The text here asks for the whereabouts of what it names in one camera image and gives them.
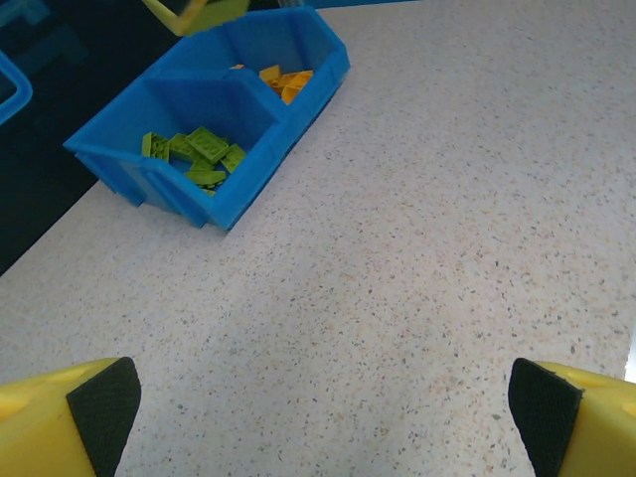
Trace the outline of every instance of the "storage bin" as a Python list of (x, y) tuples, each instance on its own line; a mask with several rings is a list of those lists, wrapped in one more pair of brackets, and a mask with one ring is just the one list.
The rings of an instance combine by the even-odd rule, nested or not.
[[(236, 64), (245, 69), (231, 70)], [(258, 77), (313, 70), (290, 105)], [(184, 38), (66, 143), (113, 192), (229, 230), (291, 147), (335, 93), (349, 69), (343, 43), (311, 8), (251, 12)], [(178, 163), (141, 155), (147, 132), (172, 137), (205, 126), (247, 153), (211, 197)]]

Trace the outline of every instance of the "speckled countertop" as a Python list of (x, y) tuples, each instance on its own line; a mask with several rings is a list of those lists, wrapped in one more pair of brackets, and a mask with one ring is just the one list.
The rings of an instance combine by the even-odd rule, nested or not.
[(0, 280), (0, 381), (132, 356), (119, 475), (531, 476), (514, 359), (624, 373), (636, 4), (323, 15), (353, 68), (235, 229), (95, 186)]

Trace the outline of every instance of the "blue handle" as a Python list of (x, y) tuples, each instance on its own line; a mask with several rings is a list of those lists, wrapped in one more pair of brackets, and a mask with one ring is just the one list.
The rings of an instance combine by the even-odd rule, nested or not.
[(0, 124), (13, 116), (31, 100), (33, 88), (29, 79), (0, 51), (0, 73), (3, 73), (16, 87), (9, 99), (0, 104)]

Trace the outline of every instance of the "table surface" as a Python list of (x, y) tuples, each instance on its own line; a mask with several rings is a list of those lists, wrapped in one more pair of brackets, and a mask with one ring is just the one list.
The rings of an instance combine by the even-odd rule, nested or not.
[(96, 185), (0, 280), (0, 381), (133, 357), (119, 475), (531, 476), (515, 358), (625, 370), (636, 4), (322, 15), (353, 67), (236, 227)]

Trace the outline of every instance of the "yellow plastic object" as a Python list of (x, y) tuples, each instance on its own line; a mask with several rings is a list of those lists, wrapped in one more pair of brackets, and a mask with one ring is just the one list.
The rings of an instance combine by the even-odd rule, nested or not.
[(159, 0), (142, 0), (148, 9), (172, 33), (190, 36), (234, 20), (247, 12), (249, 0), (190, 0), (184, 11), (177, 15)]
[(280, 66), (274, 65), (273, 67), (265, 68), (258, 73), (261, 80), (265, 82), (275, 82), (280, 78)]
[(94, 477), (67, 395), (118, 361), (94, 361), (0, 386), (0, 476)]
[(294, 77), (284, 86), (280, 97), (285, 104), (290, 104), (294, 100), (296, 94), (300, 92), (302, 88), (311, 80), (313, 76), (312, 71), (300, 72), (294, 75)]
[(558, 477), (636, 476), (636, 385), (537, 362), (584, 390)]

